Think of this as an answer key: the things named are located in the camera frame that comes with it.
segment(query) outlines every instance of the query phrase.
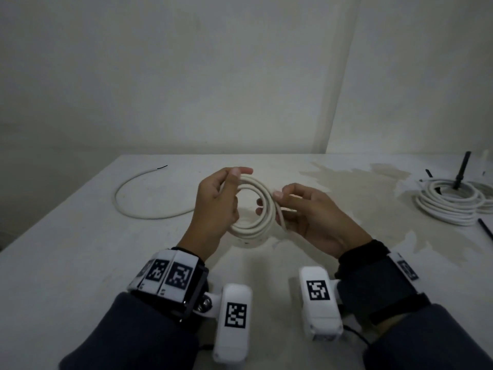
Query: black wire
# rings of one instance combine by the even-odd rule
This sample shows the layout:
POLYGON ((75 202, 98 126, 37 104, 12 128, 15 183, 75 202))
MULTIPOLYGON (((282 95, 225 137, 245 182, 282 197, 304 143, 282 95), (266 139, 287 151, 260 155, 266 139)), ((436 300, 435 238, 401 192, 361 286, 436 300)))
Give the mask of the black wire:
POLYGON ((364 337, 363 335, 361 335, 358 331, 356 331, 352 327, 349 327, 348 325, 343 325, 343 328, 346 331, 350 331, 350 332, 354 333, 357 337, 359 337, 362 341, 364 341, 366 345, 370 346, 370 342, 367 341, 366 340, 366 337, 364 337))
POLYGON ((204 344, 199 347, 199 351, 212 351, 214 349, 214 344, 204 344))

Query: coiled cable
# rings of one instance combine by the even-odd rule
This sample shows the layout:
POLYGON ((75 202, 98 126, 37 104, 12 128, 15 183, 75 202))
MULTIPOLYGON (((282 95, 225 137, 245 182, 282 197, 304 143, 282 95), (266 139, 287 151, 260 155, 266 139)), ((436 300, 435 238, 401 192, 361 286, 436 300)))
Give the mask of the coiled cable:
MULTIPOLYGON (((115 209, 120 214, 135 219, 166 219, 166 218, 178 217, 193 211, 194 208, 187 208, 185 210, 171 212, 169 214, 161 214, 158 216, 145 216, 145 215, 129 212, 123 207, 121 207, 121 205, 118 203, 117 194, 124 185, 126 185, 129 181, 138 178, 139 176, 152 173, 156 170, 162 169, 163 167, 143 171, 139 174, 133 175, 132 177, 122 182, 113 192, 112 202, 115 209)), ((251 175, 241 174, 238 190, 242 190, 242 189, 248 189, 250 191, 255 192, 262 199, 264 210, 262 211, 262 214, 253 223, 233 224, 229 229, 229 232, 231 234, 241 239, 254 239, 259 236, 262 236, 272 227, 272 225, 276 221, 276 213, 279 214, 281 227, 284 230, 286 230, 286 224, 284 222, 284 218, 282 217, 282 211, 280 209, 280 206, 273 200, 272 193, 267 188, 267 186, 265 186, 261 181, 253 178, 251 175)))
POLYGON ((416 196, 416 204, 432 217, 459 226, 477 222, 478 213, 493 213, 493 187, 485 183, 430 179, 416 196))

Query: water stain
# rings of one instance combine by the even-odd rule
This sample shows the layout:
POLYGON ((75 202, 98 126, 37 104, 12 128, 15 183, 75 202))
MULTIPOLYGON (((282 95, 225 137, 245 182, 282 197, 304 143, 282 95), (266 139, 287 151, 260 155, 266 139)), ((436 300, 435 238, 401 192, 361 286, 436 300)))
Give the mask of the water stain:
POLYGON ((431 247, 443 257, 460 265, 466 261, 464 251, 482 250, 446 224, 426 216, 413 202, 417 191, 406 191, 397 197, 397 183, 410 173, 388 164, 372 164, 371 171, 351 169, 336 171, 318 163, 314 172, 300 172, 327 187, 330 197, 344 211, 350 211, 361 221, 361 226, 374 238, 393 248, 404 240, 410 231, 416 233, 415 252, 431 247))

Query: fingernail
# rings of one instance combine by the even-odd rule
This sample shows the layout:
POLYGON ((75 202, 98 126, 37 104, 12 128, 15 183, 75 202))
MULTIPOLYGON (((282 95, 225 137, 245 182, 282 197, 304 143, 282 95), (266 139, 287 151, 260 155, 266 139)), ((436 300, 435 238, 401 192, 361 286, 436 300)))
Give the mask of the fingernail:
POLYGON ((233 168, 231 169, 231 174, 233 174, 233 175, 234 175, 234 176, 236 176, 236 177, 239 177, 239 176, 241 175, 241 173, 242 173, 242 172, 241 172, 241 171, 240 171, 240 169, 238 169, 237 167, 233 167, 233 168))

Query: dark gray sleeve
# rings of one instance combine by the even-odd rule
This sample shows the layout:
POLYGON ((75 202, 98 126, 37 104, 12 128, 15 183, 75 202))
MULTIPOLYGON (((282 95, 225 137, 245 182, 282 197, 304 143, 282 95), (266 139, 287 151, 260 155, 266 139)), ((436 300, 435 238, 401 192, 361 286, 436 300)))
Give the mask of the dark gray sleeve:
POLYGON ((440 305, 404 317, 370 345, 367 370, 493 369, 493 361, 440 305))
POLYGON ((91 335, 59 365, 69 369, 192 369, 199 342, 129 293, 121 293, 91 335))

